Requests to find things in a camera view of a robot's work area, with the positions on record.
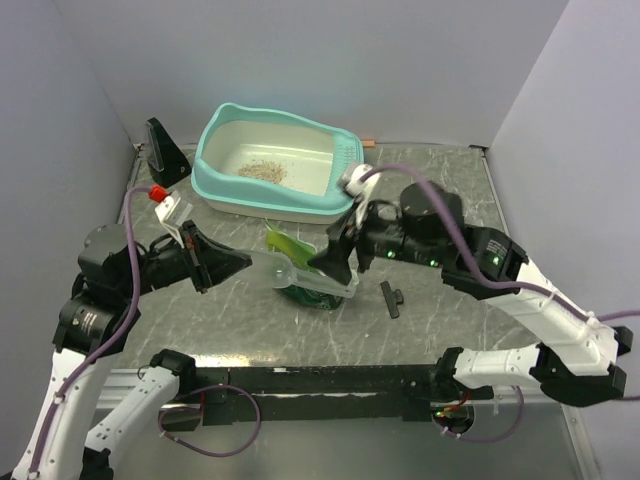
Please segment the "green litter bag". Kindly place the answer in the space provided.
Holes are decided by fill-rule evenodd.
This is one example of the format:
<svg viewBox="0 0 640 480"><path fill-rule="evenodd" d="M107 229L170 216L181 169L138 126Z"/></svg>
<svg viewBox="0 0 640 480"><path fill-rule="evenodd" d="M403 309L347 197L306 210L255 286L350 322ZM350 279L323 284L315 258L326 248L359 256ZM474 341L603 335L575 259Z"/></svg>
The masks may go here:
<svg viewBox="0 0 640 480"><path fill-rule="evenodd" d="M321 272L307 264L307 261L317 253L314 245L285 233L269 220L265 221L265 225L267 228L265 242L269 252L282 253L289 258L295 268L311 272L316 277L322 276ZM280 292L301 306L320 310L336 310L344 302L343 297L297 285L288 286Z"/></svg>

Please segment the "clear plastic scoop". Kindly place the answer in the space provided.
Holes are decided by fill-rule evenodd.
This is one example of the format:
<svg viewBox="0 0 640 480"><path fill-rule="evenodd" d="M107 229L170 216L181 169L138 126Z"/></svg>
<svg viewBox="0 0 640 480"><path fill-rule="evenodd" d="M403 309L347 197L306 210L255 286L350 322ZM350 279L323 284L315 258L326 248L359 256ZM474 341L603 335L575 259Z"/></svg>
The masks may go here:
<svg viewBox="0 0 640 480"><path fill-rule="evenodd" d="M355 273L347 285L342 285L322 273L295 267L289 257L279 252L244 250L243 253L249 256L251 265L239 272L237 277L264 288L285 289L296 286L322 294L353 298L359 285L359 278Z"/></svg>

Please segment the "black bag clip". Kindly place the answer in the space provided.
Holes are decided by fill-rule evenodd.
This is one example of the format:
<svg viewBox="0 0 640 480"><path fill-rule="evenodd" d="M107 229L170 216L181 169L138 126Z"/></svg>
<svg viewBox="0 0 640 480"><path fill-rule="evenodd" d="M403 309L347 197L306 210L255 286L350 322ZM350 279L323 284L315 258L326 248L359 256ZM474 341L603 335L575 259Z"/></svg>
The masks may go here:
<svg viewBox="0 0 640 480"><path fill-rule="evenodd" d="M399 306L404 304L403 292L392 288L388 281L381 282L380 287L390 318L397 319L400 316Z"/></svg>

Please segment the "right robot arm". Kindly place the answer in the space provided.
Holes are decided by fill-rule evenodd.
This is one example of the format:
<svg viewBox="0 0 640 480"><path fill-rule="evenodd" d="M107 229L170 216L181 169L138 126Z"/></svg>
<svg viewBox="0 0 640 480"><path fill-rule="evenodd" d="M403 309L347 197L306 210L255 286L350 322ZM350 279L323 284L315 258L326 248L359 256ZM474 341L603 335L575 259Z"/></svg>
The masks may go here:
<svg viewBox="0 0 640 480"><path fill-rule="evenodd" d="M538 387L549 398L588 407L624 396L626 373L616 364L633 334L577 307L541 274L503 232L465 223L458 195L430 183L400 195L393 220L380 201L354 201L327 229L328 245L309 266L346 285L349 258L369 269L374 258L437 268L444 284L506 313L536 338L525 347L474 351L451 347L438 359L434 381L445 400L485 387Z"/></svg>

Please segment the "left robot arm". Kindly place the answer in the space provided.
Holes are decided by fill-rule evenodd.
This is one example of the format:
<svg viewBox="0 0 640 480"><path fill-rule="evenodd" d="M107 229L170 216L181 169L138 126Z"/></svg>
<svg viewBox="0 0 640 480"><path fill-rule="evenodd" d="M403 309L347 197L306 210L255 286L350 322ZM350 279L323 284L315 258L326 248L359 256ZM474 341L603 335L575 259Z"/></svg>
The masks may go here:
<svg viewBox="0 0 640 480"><path fill-rule="evenodd" d="M207 238L191 222L178 236L139 247L128 224L93 230L80 273L59 314L49 386L35 429L11 479L110 479L117 454L170 400L196 393L194 358L164 349L134 390L98 426L100 393L140 317L142 295L190 280L204 293L251 266L249 255Z"/></svg>

